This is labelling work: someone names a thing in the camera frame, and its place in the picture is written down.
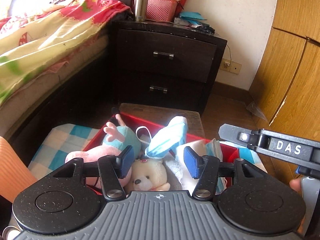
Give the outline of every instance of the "metal screw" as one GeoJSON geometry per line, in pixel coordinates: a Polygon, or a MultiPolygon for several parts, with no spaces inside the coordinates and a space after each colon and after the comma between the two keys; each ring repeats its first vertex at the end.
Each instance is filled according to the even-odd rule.
{"type": "Polygon", "coordinates": [[[206,189],[198,189],[196,191],[197,197],[205,198],[205,197],[210,197],[210,195],[211,195],[210,191],[206,189]]]}
{"type": "Polygon", "coordinates": [[[112,189],[107,192],[107,196],[111,198],[121,197],[122,191],[119,189],[112,189]]]}
{"type": "Polygon", "coordinates": [[[246,133],[244,133],[243,135],[241,135],[241,139],[242,140],[247,140],[247,138],[248,138],[248,135],[246,134],[246,133]]]}

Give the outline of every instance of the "plush bear face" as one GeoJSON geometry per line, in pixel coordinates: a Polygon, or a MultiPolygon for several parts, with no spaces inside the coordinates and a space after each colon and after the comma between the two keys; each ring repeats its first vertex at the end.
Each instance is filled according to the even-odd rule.
{"type": "Polygon", "coordinates": [[[153,190],[167,183],[167,173],[162,160],[135,160],[131,166],[132,174],[125,190],[153,190]]]}

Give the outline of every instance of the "baseboard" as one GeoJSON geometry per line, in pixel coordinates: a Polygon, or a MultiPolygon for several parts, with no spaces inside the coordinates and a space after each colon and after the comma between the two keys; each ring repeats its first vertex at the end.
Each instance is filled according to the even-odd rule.
{"type": "Polygon", "coordinates": [[[233,100],[244,102],[247,106],[253,101],[248,90],[226,85],[220,82],[214,82],[211,93],[233,100]]]}

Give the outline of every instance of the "drawer handle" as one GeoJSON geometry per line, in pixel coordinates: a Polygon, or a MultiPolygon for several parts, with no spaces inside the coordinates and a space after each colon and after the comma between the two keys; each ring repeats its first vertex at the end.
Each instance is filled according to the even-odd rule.
{"type": "Polygon", "coordinates": [[[156,86],[150,86],[150,91],[154,91],[154,90],[159,90],[162,91],[162,93],[166,94],[168,92],[167,88],[161,88],[161,87],[156,87],[156,86]]]}
{"type": "Polygon", "coordinates": [[[154,57],[159,57],[159,58],[173,59],[174,54],[154,51],[153,52],[153,56],[154,57]]]}

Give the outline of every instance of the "wardrobe door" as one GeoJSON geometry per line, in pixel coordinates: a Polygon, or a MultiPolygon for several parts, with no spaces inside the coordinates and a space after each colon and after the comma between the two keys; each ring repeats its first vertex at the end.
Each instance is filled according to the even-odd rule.
{"type": "Polygon", "coordinates": [[[270,122],[297,70],[306,40],[271,29],[260,66],[249,89],[270,122]]]}
{"type": "Polygon", "coordinates": [[[274,131],[320,141],[320,47],[307,46],[292,86],[271,121],[274,131]]]}
{"type": "Polygon", "coordinates": [[[320,41],[320,0],[277,0],[272,26],[320,41]]]}

